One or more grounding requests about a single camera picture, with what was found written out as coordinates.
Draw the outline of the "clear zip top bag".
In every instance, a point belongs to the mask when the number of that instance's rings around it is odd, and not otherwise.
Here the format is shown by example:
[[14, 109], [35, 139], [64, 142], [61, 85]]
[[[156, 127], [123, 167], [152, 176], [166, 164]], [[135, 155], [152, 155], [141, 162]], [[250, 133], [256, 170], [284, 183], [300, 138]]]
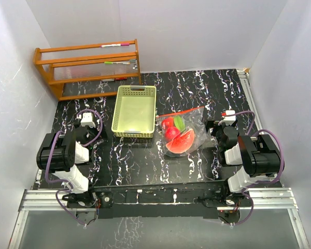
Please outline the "clear zip top bag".
[[206, 142], [203, 112], [204, 107], [201, 106], [156, 117], [161, 129], [162, 150], [166, 156], [184, 157]]

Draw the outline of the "red fake wax apple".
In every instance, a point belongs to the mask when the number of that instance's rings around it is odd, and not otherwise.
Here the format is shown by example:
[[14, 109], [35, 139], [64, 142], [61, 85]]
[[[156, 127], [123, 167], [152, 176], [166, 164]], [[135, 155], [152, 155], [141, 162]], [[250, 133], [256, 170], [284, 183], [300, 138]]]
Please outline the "red fake wax apple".
[[173, 117], [167, 117], [161, 122], [161, 128], [166, 131], [166, 129], [172, 127], [174, 125]]

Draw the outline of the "pale green plastic basket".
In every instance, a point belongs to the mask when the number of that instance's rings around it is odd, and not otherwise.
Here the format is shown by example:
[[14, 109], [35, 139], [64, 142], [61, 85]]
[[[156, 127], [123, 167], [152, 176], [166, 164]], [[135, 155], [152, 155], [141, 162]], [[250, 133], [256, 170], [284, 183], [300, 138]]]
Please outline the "pale green plastic basket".
[[155, 86], [121, 85], [117, 91], [111, 130], [116, 137], [153, 138]]

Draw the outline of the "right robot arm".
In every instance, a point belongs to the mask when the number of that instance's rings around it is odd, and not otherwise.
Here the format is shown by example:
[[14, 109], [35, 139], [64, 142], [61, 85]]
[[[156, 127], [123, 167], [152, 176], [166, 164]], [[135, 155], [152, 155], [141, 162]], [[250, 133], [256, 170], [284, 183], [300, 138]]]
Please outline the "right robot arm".
[[241, 166], [224, 181], [221, 201], [228, 206], [239, 200], [239, 193], [258, 183], [270, 184], [272, 176], [278, 180], [284, 169], [284, 157], [271, 138], [271, 134], [240, 135], [236, 121], [226, 124], [207, 120], [206, 130], [218, 144], [218, 160], [222, 166]]

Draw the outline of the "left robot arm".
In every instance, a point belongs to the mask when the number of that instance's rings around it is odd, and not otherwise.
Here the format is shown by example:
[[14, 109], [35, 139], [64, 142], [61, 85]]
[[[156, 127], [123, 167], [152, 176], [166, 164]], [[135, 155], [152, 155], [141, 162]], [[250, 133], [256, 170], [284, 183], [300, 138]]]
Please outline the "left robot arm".
[[102, 137], [103, 129], [79, 126], [63, 133], [47, 133], [38, 150], [36, 163], [45, 173], [48, 184], [63, 184], [86, 207], [96, 203], [97, 195], [89, 190], [89, 180], [78, 165], [91, 162], [91, 145]]

